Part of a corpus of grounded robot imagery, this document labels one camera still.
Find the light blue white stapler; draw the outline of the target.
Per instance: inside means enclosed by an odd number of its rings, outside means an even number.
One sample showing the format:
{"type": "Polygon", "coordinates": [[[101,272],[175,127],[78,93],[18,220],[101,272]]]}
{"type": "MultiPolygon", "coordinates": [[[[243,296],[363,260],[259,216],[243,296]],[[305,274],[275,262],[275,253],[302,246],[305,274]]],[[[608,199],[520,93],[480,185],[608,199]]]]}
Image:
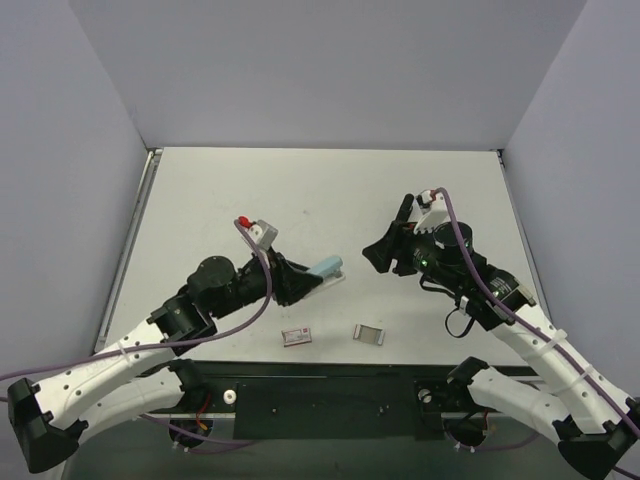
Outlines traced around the light blue white stapler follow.
{"type": "Polygon", "coordinates": [[[310,267],[307,272],[315,275],[316,277],[320,277],[322,280],[319,286],[316,286],[311,290],[310,295],[319,293],[344,281],[346,279],[346,275],[342,270],[343,265],[344,263],[342,258],[334,255],[327,257],[316,265],[310,267]]]}

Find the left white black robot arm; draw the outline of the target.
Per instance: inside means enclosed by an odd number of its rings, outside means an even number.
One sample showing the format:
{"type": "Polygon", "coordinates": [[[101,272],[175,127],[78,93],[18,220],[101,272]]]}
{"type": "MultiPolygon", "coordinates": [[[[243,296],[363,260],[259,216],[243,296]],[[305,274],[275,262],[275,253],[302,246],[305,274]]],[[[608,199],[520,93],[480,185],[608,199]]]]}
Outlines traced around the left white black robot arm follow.
{"type": "Polygon", "coordinates": [[[7,389],[8,418],[32,474],[71,457],[92,435],[135,415],[200,408],[206,388],[179,356],[217,335],[216,320],[256,301],[290,306],[339,274],[334,256],[306,267],[268,250],[241,268],[203,260],[178,293],[128,334],[79,365],[7,389]]]}

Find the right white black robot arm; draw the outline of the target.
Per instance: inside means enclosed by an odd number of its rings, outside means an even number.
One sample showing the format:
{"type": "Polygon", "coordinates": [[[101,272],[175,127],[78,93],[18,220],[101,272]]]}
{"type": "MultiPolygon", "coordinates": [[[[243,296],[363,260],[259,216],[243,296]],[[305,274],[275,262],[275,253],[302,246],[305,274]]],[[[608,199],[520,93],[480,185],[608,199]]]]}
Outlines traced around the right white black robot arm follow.
{"type": "Polygon", "coordinates": [[[446,293],[546,386],[538,390],[469,357],[447,376],[453,406],[497,411],[528,426],[587,479],[606,478],[638,441],[638,399],[595,369],[513,274],[476,252],[473,231],[457,220],[445,189],[406,195],[386,233],[362,254],[379,273],[417,274],[423,288],[446,293]]]}

